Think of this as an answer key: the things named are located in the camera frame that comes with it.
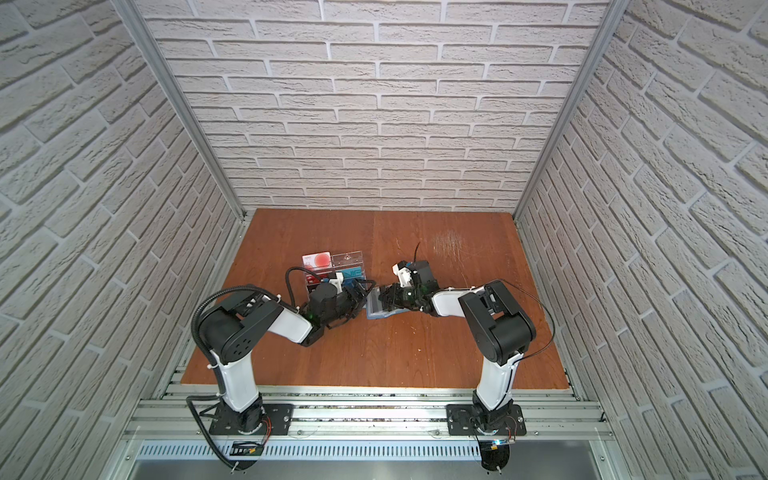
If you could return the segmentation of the blue leather card holder wallet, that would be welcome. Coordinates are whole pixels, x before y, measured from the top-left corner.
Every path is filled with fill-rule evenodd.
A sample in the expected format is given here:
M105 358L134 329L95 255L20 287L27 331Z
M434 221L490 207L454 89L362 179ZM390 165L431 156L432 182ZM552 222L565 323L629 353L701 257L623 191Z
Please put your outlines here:
M366 318L368 320L385 319L394 315L407 313L408 309L385 307L380 299L380 287L373 288L366 299Z

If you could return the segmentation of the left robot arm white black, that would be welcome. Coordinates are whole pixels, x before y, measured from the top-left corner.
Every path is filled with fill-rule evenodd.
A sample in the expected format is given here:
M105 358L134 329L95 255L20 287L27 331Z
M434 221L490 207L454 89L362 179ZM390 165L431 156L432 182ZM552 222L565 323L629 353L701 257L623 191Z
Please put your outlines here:
M190 329L212 367L223 406L251 430L261 421L262 397L255 383L251 353L268 333L309 347L324 333L355 318L376 282L353 278L340 285L325 281L302 306L252 284L221 290L195 310Z

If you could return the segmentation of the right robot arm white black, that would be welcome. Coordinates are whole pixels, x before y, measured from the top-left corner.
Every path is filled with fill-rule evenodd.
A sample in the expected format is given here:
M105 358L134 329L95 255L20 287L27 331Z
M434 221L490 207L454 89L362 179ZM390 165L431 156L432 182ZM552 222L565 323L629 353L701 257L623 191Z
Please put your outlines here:
M425 260L393 266L397 280L376 287L373 311L388 316L401 310L433 317L464 319L483 356L481 379L473 392L473 413L492 430L512 415L512 384L537 332L533 321L502 280L479 287L442 288Z

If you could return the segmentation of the teal blue cards stack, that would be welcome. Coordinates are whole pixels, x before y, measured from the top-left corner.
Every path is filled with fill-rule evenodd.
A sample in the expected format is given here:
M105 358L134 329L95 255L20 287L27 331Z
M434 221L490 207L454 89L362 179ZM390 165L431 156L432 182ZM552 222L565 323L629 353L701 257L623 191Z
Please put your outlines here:
M359 266L351 266L347 268L340 268L337 270L338 273L340 273L343 276L343 280L350 280L350 279L357 279L357 280L365 280L365 271L362 265Z

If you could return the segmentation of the clear acrylic card organizer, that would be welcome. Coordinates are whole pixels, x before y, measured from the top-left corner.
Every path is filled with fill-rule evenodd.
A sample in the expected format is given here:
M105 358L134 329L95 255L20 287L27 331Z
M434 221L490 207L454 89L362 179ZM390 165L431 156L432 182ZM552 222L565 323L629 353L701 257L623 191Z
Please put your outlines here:
M311 293L323 281L340 268L362 265L365 271L363 253L361 251L351 251L347 253L332 254L333 266L328 269L311 270L315 276L308 273L304 274L307 292Z

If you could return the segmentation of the red white card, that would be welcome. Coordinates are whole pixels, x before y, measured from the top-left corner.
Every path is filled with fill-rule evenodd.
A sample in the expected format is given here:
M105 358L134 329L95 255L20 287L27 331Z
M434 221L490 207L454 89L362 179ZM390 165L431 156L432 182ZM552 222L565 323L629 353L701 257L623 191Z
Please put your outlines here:
M328 269L333 266L332 255L329 252L318 252L302 256L303 267L310 270Z

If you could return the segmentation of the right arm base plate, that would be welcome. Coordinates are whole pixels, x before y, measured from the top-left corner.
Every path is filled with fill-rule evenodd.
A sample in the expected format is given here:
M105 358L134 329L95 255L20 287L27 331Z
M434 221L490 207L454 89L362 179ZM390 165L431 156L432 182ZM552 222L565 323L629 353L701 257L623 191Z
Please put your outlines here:
M512 438L527 434L522 409L514 402L496 410L487 410L482 404L449 404L446 417L451 436L502 435Z

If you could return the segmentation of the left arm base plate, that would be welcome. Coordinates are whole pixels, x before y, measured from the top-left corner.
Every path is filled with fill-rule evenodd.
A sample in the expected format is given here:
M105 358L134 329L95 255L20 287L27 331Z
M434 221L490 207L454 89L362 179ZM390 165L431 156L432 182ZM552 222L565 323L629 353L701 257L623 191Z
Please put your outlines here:
M272 436L288 434L294 406L290 403L268 403L251 406L243 412L232 410L220 402L209 427L212 435L261 435L271 428Z

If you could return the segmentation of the aluminium rail frame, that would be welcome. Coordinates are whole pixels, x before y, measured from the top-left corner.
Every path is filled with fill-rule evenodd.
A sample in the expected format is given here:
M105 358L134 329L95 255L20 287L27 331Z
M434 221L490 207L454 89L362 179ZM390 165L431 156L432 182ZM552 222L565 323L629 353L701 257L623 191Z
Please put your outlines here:
M213 394L212 385L173 384L159 399L142 400L125 433L138 438L198 439L186 397ZM469 389L264 386L267 404L290 403L288 438L294 440L443 440L446 407L468 404ZM601 405L565 390L515 390L526 440L612 440Z

